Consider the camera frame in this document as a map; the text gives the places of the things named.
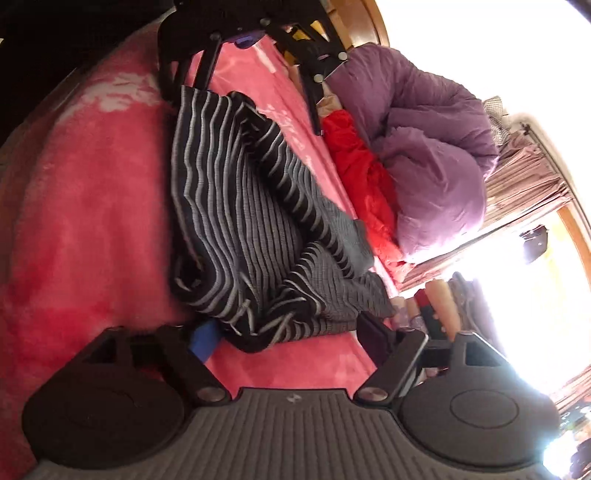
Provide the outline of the pink striped curtain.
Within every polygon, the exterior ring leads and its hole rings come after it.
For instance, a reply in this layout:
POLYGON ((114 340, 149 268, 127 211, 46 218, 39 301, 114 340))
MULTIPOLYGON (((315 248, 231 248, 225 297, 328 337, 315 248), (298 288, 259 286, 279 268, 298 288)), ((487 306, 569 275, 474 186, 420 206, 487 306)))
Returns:
POLYGON ((486 181, 487 211, 482 228, 456 248, 415 266, 399 286, 410 290, 440 275, 465 250, 506 228, 533 222, 574 199, 562 159, 538 124, 521 121, 501 148, 486 181))

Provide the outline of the checkered cloth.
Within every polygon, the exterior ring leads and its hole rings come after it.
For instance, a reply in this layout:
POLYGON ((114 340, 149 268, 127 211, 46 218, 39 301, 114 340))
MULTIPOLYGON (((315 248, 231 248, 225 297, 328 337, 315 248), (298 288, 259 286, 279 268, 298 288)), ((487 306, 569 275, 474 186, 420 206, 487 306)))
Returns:
POLYGON ((502 99, 499 96, 491 97, 483 102, 483 108, 488 116, 494 143, 501 149, 507 144, 511 134, 502 99))

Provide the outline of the purple duvet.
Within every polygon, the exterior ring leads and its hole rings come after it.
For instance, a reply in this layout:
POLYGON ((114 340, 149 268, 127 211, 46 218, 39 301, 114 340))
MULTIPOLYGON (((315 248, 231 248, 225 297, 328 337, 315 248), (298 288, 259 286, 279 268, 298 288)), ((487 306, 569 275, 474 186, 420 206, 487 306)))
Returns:
POLYGON ((499 156, 480 99, 373 43, 349 52, 328 85, 393 180, 406 259, 433 258, 480 229, 499 156))

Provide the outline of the left stack folded clothes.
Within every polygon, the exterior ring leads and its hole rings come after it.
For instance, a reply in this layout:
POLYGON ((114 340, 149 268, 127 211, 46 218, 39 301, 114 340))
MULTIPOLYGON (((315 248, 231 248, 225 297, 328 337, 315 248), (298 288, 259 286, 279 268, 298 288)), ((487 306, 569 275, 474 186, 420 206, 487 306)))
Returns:
POLYGON ((434 340, 453 341, 462 330, 459 308, 445 280, 429 281, 411 297, 391 299, 392 329, 411 328, 425 332, 434 340))

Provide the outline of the black white striped garment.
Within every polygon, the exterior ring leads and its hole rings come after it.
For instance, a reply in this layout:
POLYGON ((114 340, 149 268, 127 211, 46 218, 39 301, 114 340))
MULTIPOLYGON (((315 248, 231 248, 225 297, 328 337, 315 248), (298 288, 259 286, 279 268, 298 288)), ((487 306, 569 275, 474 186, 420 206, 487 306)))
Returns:
POLYGON ((393 313, 362 221, 322 193, 280 126, 239 92, 183 87, 170 194, 172 285, 247 353, 393 313))

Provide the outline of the stack folded clothes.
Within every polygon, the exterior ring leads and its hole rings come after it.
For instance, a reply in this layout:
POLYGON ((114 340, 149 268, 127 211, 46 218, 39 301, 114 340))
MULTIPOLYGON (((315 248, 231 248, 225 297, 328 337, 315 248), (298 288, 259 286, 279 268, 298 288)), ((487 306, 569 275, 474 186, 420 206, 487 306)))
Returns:
POLYGON ((478 281, 466 280, 460 272, 455 272, 448 280, 448 286, 460 315, 462 329, 476 332, 501 349, 491 310, 478 281))
POLYGON ((434 340, 453 341, 462 330, 459 308, 445 280, 429 281, 411 297, 391 299, 392 329, 411 328, 425 332, 434 340))

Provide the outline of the middle stack folded clothes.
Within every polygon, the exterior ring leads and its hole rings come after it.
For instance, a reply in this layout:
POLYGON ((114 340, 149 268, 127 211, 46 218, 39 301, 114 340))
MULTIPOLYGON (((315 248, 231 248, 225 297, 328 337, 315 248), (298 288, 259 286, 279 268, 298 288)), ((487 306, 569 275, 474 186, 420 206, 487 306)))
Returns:
POLYGON ((462 329, 476 332, 501 349, 491 310, 478 281, 466 280, 460 272, 455 272, 448 280, 448 286, 460 315, 462 329))

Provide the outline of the red quilt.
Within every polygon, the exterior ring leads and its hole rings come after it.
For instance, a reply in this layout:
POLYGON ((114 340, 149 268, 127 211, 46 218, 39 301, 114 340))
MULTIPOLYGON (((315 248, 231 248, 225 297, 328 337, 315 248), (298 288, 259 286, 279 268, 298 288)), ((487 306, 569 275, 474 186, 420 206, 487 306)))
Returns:
POLYGON ((370 151, 346 110, 322 119, 325 145, 358 217, 365 223, 374 254, 394 285, 401 286, 411 269, 398 242, 399 202, 394 181, 370 151))

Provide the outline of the wooden headboard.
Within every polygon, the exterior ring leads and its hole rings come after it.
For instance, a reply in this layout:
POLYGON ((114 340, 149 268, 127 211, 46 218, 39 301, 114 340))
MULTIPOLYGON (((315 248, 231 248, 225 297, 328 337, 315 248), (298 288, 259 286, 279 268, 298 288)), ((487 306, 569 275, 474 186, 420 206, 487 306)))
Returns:
POLYGON ((322 5, 347 50, 366 43, 390 46, 387 28, 375 0, 325 0, 322 5))

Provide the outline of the pink floral bed blanket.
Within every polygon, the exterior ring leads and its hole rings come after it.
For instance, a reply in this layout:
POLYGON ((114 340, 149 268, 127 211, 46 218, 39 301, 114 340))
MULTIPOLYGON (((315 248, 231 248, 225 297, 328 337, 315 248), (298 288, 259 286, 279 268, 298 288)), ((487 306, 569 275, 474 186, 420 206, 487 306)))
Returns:
MULTIPOLYGON (((23 133, 1 184, 1 479, 35 463, 25 401, 105 328, 152 330, 189 312, 169 287, 168 162, 175 112, 155 75, 157 23, 106 57, 23 133)), ((269 38, 224 45, 211 87, 249 95, 279 123, 326 197, 356 217, 304 98, 269 38)), ((246 354, 221 341, 206 362, 240 386, 346 388, 374 364, 353 333, 246 354)))

